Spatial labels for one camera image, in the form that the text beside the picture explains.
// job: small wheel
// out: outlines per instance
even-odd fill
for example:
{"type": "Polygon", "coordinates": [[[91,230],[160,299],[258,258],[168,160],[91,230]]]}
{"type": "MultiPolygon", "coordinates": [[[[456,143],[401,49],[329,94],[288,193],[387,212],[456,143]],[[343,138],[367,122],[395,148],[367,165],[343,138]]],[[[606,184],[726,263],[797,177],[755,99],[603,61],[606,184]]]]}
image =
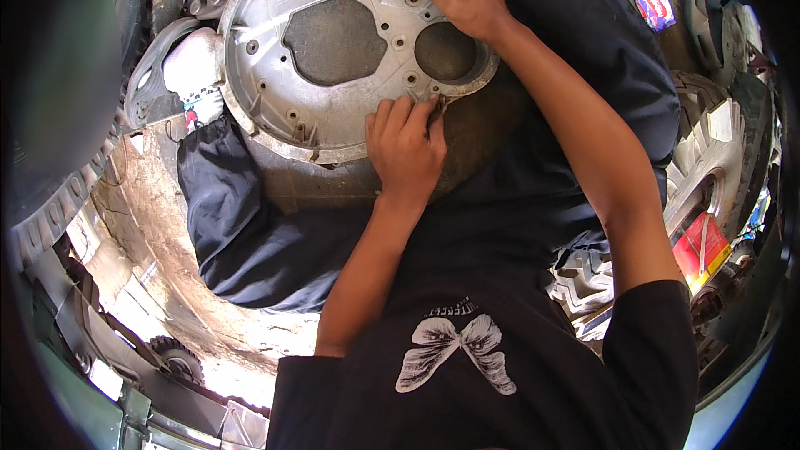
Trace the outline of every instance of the small wheel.
{"type": "Polygon", "coordinates": [[[203,378],[203,366],[200,359],[192,353],[181,341],[159,335],[150,341],[150,347],[166,363],[172,373],[182,378],[194,382],[197,385],[205,385],[203,378]]]}

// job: circular opening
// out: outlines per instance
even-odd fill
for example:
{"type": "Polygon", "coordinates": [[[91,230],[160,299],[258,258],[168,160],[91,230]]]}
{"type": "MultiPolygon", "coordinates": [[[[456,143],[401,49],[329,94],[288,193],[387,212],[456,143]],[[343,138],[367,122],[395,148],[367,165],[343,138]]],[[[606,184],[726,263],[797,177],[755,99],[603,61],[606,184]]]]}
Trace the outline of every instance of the circular opening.
{"type": "Polygon", "coordinates": [[[460,80],[478,62],[478,45],[459,32],[452,23],[426,26],[414,43],[417,64],[430,78],[439,81],[460,80]]]}

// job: red package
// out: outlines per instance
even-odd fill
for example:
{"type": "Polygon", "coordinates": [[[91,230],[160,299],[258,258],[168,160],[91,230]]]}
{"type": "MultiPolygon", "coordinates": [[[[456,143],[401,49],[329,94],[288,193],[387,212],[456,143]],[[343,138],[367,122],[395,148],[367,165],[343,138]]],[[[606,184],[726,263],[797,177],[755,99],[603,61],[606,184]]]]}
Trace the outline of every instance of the red package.
{"type": "Polygon", "coordinates": [[[672,248],[692,295],[716,274],[733,249],[713,215],[701,212],[672,248]]]}

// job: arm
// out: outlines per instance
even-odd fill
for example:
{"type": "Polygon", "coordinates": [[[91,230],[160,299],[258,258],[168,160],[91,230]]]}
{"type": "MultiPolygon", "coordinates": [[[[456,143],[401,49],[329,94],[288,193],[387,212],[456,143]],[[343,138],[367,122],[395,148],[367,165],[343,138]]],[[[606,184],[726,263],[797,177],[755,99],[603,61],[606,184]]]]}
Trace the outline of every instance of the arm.
{"type": "Polygon", "coordinates": [[[615,295],[682,280],[650,161],[630,127],[504,0],[431,0],[462,32],[490,45],[542,110],[595,209],[614,259],[615,295]]]}
{"type": "Polygon", "coordinates": [[[345,356],[383,312],[405,243],[423,215],[444,166],[444,123],[430,125],[435,99],[383,100],[366,116],[366,150],[383,190],[364,234],[322,308],[314,355],[345,356]]]}

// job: cable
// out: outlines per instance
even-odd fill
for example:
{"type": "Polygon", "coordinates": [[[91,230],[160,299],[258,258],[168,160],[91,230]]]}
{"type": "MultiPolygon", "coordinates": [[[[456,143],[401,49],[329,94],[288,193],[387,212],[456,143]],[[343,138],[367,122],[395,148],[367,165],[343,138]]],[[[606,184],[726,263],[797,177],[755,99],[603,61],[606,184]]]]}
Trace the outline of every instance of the cable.
{"type": "Polygon", "coordinates": [[[168,138],[170,138],[170,141],[172,141],[173,143],[178,143],[178,144],[180,144],[180,142],[181,142],[180,140],[174,140],[174,139],[172,138],[172,120],[167,120],[167,121],[164,123],[164,133],[166,134],[166,136],[167,136],[168,138]]]}

